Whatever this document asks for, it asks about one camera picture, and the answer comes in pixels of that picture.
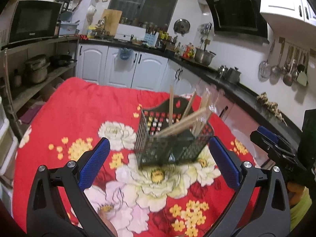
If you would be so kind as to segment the person's right hand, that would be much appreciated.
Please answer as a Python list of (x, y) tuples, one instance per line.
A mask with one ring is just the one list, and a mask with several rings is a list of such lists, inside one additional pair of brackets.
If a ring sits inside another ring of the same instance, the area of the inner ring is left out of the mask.
[(289, 205), (291, 207), (297, 205), (303, 197), (305, 186), (299, 185), (297, 183), (288, 182), (287, 183)]

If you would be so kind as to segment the green sleeved right forearm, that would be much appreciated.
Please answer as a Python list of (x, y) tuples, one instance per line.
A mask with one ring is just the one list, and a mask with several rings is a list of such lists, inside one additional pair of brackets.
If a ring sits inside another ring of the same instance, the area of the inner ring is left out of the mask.
[(292, 231), (303, 219), (312, 205), (308, 188), (304, 189), (300, 201), (290, 209), (290, 231)]

